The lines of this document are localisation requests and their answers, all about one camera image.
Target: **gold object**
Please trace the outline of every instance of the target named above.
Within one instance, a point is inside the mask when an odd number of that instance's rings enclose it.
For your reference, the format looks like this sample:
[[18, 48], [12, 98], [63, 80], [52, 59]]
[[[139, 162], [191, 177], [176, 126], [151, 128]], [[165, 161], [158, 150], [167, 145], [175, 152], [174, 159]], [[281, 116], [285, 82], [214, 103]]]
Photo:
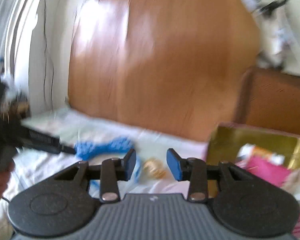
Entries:
[[[207, 164], [217, 165], [221, 160], [234, 163], [245, 144], [255, 144], [270, 152], [284, 155], [284, 166], [300, 168], [300, 136], [275, 130], [237, 124], [221, 124], [211, 134]], [[209, 195], [217, 194], [214, 181], [209, 181]]]
[[166, 169], [162, 161], [150, 158], [143, 164], [144, 171], [153, 179], [163, 179], [166, 176]]

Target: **blue gripper pad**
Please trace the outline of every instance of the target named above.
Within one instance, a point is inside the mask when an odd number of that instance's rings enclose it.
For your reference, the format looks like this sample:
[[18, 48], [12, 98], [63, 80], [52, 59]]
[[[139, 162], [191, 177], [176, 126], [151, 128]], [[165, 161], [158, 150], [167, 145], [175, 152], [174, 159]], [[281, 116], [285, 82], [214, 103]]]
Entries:
[[124, 158], [128, 159], [127, 163], [126, 163], [126, 167], [125, 167], [125, 178], [126, 181], [131, 179], [131, 175], [133, 173], [134, 167], [136, 165], [136, 161], [137, 161], [137, 153], [135, 150], [131, 151], [130, 153], [128, 153]]
[[170, 168], [171, 173], [173, 174], [173, 177], [177, 181], [182, 180], [182, 171], [181, 171], [181, 161], [182, 159], [180, 156], [174, 155], [174, 150], [169, 149], [167, 151], [167, 164]]
[[[16, 235], [13, 240], [38, 240]], [[127, 194], [102, 205], [91, 221], [66, 236], [50, 240], [254, 240], [223, 227], [203, 204], [182, 194]], [[262, 240], [295, 240], [291, 234]]]

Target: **white bed sheet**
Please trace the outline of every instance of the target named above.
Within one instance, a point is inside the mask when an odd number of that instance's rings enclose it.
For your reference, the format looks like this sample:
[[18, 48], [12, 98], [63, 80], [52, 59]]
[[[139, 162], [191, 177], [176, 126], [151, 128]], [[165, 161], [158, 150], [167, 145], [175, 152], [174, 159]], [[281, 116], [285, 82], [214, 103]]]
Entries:
[[[77, 141], [92, 140], [108, 142], [119, 136], [127, 136], [133, 140], [137, 155], [141, 161], [155, 157], [166, 163], [168, 148], [174, 148], [182, 157], [205, 159], [207, 143], [199, 143], [182, 138], [130, 127], [104, 119], [90, 118], [69, 108], [63, 108], [53, 113], [46, 113], [24, 121], [24, 124], [40, 131], [60, 136], [63, 143], [74, 144]], [[105, 154], [96, 157], [90, 164], [100, 164], [116, 154]], [[5, 196], [14, 197], [20, 191], [42, 181], [56, 172], [79, 161], [76, 156], [61, 153], [52, 155], [46, 152], [24, 149], [14, 158], [16, 170]], [[129, 182], [119, 182], [120, 195], [123, 198], [131, 193], [183, 193], [187, 194], [189, 182], [176, 182], [168, 171], [161, 180], [151, 180], [141, 173], [138, 183], [134, 179]], [[98, 197], [98, 187], [91, 187], [90, 195]]]

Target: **black circular pad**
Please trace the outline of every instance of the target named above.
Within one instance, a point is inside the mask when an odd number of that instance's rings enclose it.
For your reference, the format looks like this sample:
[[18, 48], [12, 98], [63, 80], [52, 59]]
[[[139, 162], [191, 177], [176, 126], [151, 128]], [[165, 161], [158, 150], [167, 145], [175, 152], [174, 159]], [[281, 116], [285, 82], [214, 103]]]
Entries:
[[55, 180], [34, 185], [13, 198], [8, 216], [21, 234], [46, 238], [78, 230], [94, 212], [95, 201], [85, 190], [71, 181]]
[[217, 219], [228, 229], [249, 237], [290, 233], [300, 207], [289, 193], [259, 181], [240, 181], [218, 193], [212, 204]]

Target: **white wall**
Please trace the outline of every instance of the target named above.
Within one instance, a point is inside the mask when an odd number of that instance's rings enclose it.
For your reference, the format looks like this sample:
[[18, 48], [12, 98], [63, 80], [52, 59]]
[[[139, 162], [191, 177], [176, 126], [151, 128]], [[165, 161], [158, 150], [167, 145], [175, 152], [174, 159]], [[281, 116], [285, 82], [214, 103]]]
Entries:
[[[78, 5], [84, 0], [47, 0], [46, 32], [48, 51], [51, 54], [54, 65], [53, 106], [59, 108], [65, 105], [68, 87], [68, 70], [73, 35], [73, 25]], [[300, 43], [300, 0], [291, 0], [293, 27]], [[29, 66], [29, 90], [33, 113], [41, 113], [50, 107], [46, 107], [43, 101], [44, 80], [44, 42], [43, 42], [43, 6], [40, 1], [38, 8], [38, 25], [33, 31], [30, 66]], [[51, 102], [51, 71], [52, 62], [47, 60], [46, 99]]]

